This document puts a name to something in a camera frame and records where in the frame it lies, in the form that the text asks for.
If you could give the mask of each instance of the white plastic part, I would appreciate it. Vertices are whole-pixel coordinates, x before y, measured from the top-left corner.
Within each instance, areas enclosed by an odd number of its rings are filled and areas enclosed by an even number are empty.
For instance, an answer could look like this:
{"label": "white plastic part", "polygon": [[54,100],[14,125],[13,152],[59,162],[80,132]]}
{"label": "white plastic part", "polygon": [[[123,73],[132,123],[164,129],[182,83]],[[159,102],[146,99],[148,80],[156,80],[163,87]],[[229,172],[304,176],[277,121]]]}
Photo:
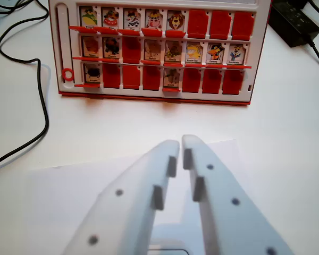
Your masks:
{"label": "white plastic part", "polygon": [[146,255],[155,210],[164,208],[178,153],[177,141],[164,141],[105,188],[64,254]]}
{"label": "white plastic part", "polygon": [[[123,1],[123,0],[49,0],[49,10],[51,16],[51,27],[52,27],[52,37],[54,45],[54,55],[55,63],[57,70],[57,80],[58,88],[60,92],[63,93],[85,93],[85,94],[105,94],[105,95],[117,95],[117,96],[137,96],[137,97],[157,97],[157,98],[176,98],[176,99],[198,99],[198,100],[219,100],[219,101],[239,101],[239,102],[250,102],[252,95],[252,88],[254,86],[255,76],[258,69],[258,63],[260,59],[260,54],[262,50],[264,35],[267,27],[267,17],[270,9],[271,0],[220,0],[220,1],[182,1],[182,0],[134,0],[134,1]],[[123,63],[122,51],[123,43],[120,40],[120,73],[121,73],[121,84],[118,89],[115,88],[104,88],[103,81],[100,83],[99,88],[82,88],[75,87],[75,84],[82,84],[85,82],[83,75],[83,64],[87,63],[79,59],[72,59],[73,57],[81,57],[81,41],[79,40],[80,36],[90,36],[90,34],[79,33],[74,30],[69,30],[70,26],[80,26],[79,19],[79,6],[92,6],[97,12],[97,25],[102,26],[102,13],[101,7],[114,7],[115,11],[119,13],[119,28],[123,28],[123,9],[124,8],[137,8],[141,13],[141,27],[145,24],[145,9],[158,9],[163,15],[163,34],[162,37],[146,37],[140,31],[141,43],[141,60],[144,59],[144,40],[158,40],[161,41],[162,50],[161,50],[161,65],[158,66],[161,74],[161,82],[159,85],[158,91],[144,90],[142,85],[142,72],[143,64],[140,62],[136,64],[139,66],[139,75],[140,75],[140,87],[139,89],[124,89],[123,88],[123,67],[130,65]],[[189,10],[192,9],[201,9],[208,12],[208,26],[207,34],[205,39],[195,39],[188,38],[186,34],[183,38],[166,38],[165,29],[166,29],[166,18],[167,12],[170,10],[181,11],[182,15],[186,17],[184,23],[184,32],[187,32],[188,29],[188,20],[189,20]],[[209,31],[211,26],[211,17],[213,10],[227,10],[230,13],[232,18],[230,30],[228,33],[227,40],[214,40],[210,39]],[[238,11],[252,12],[255,16],[255,23],[253,28],[253,33],[250,36],[249,41],[242,40],[232,40],[232,24],[234,19],[234,13]],[[111,38],[122,38],[121,34],[118,35],[104,35],[104,34],[95,34],[100,38],[111,37]],[[203,55],[202,55],[202,64],[206,64],[206,55],[207,55],[207,45],[208,43],[222,43],[224,47],[224,57],[222,64],[226,65],[227,57],[226,55],[229,52],[230,44],[243,44],[246,48],[246,54],[244,59],[244,65],[251,66],[251,69],[242,70],[244,74],[244,80],[242,82],[242,88],[238,95],[226,95],[223,94],[223,78],[225,68],[218,69],[221,71],[222,80],[219,93],[202,93],[202,84],[204,72],[207,67],[197,68],[201,72],[200,87],[198,93],[189,93],[182,92],[182,80],[183,80],[183,70],[184,68],[189,67],[177,67],[178,72],[180,73],[179,78],[179,89],[181,92],[163,92],[163,76],[164,68],[175,68],[175,67],[164,67],[164,44],[166,40],[175,40],[182,41],[182,59],[181,64],[185,65],[185,53],[187,42],[201,42],[204,43]],[[71,44],[71,50],[64,47],[64,42],[69,41]],[[102,49],[99,50],[100,58],[103,57]],[[64,81],[61,76],[62,70],[64,68],[71,68],[74,71],[74,81]]]}
{"label": "white plastic part", "polygon": [[200,138],[182,138],[183,168],[199,202],[206,255],[290,255],[288,245]]}

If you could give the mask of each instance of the lion character card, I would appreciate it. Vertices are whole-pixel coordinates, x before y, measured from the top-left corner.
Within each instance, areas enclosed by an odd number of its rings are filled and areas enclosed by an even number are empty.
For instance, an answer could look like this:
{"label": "lion character card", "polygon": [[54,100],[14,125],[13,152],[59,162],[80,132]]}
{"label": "lion character card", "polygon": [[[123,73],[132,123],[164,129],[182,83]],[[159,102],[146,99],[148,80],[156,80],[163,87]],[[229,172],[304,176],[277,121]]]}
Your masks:
{"label": "lion character card", "polygon": [[184,16],[181,11],[168,11],[167,30],[182,30],[184,29]]}

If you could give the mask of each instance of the red tile row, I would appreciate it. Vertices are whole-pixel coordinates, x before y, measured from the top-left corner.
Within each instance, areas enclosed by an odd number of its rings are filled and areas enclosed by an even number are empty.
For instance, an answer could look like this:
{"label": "red tile row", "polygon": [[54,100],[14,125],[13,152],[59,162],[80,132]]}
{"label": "red tile row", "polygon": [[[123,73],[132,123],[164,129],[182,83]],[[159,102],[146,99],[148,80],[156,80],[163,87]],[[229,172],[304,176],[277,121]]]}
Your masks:
{"label": "red tile row", "polygon": [[[226,70],[223,78],[223,94],[238,95],[243,81],[243,71]],[[203,76],[202,93],[218,94],[222,75],[219,70],[206,69]],[[183,71],[182,92],[198,93],[201,81],[199,69],[187,68]],[[117,64],[103,64],[104,88],[120,88],[120,68]],[[143,90],[159,90],[161,85],[161,73],[157,66],[143,66],[142,75]],[[134,65],[123,66],[123,88],[139,89],[140,69]]]}

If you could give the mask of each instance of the screw hole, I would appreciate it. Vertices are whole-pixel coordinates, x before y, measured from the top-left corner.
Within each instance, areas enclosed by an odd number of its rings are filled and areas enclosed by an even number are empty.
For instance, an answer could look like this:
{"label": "screw hole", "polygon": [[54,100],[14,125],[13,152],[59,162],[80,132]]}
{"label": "screw hole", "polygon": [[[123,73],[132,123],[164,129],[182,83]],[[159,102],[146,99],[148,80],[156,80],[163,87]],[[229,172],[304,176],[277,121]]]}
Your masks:
{"label": "screw hole", "polygon": [[96,243],[98,243],[98,237],[96,235],[92,235],[90,236],[88,242],[90,245],[95,245]]}
{"label": "screw hole", "polygon": [[123,195],[123,193],[124,193],[124,191],[123,190],[121,190],[121,189],[119,189],[119,190],[116,190],[116,196],[121,196],[121,195]]}
{"label": "screw hole", "polygon": [[237,198],[233,198],[232,203],[233,203],[233,205],[238,206],[240,204],[240,200]]}
{"label": "screw hole", "polygon": [[267,254],[268,254],[268,255],[277,255],[277,252],[275,251],[274,248],[268,247],[268,248],[267,248]]}

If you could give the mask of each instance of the cow character card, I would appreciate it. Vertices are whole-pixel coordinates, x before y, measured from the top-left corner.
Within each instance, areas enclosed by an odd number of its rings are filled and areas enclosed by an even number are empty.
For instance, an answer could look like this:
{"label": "cow character card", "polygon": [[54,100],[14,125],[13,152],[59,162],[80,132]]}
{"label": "cow character card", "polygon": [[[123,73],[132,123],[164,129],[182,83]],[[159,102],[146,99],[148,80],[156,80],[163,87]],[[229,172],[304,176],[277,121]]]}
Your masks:
{"label": "cow character card", "polygon": [[101,74],[100,64],[84,64],[84,77],[85,82],[100,83]]}
{"label": "cow character card", "polygon": [[222,44],[210,42],[208,44],[206,63],[221,64],[223,59],[224,48]]}
{"label": "cow character card", "polygon": [[180,73],[175,68],[164,69],[163,88],[178,89],[180,83]]}
{"label": "cow character card", "polygon": [[124,9],[124,29],[140,31],[140,13],[137,9]]}
{"label": "cow character card", "polygon": [[159,10],[145,10],[145,27],[162,30],[162,17]]}
{"label": "cow character card", "polygon": [[184,16],[181,11],[168,11],[167,30],[182,30],[184,29]]}
{"label": "cow character card", "polygon": [[161,44],[157,40],[144,40],[144,59],[161,60]]}
{"label": "cow character card", "polygon": [[243,65],[245,59],[246,49],[243,44],[231,44],[229,46],[229,53],[227,64],[229,65]]}
{"label": "cow character card", "polygon": [[99,57],[98,39],[93,36],[81,37],[83,57]]}
{"label": "cow character card", "polygon": [[80,10],[80,25],[82,27],[91,28],[97,25],[97,12],[92,6],[81,6]]}
{"label": "cow character card", "polygon": [[186,62],[201,63],[203,48],[199,42],[187,42]]}
{"label": "cow character card", "polygon": [[182,45],[178,41],[165,41],[165,61],[181,62]]}
{"label": "cow character card", "polygon": [[103,27],[109,27],[112,29],[117,29],[119,14],[115,11],[115,8],[102,8],[102,16],[103,16]]}
{"label": "cow character card", "polygon": [[119,42],[116,38],[104,38],[104,58],[119,58]]}

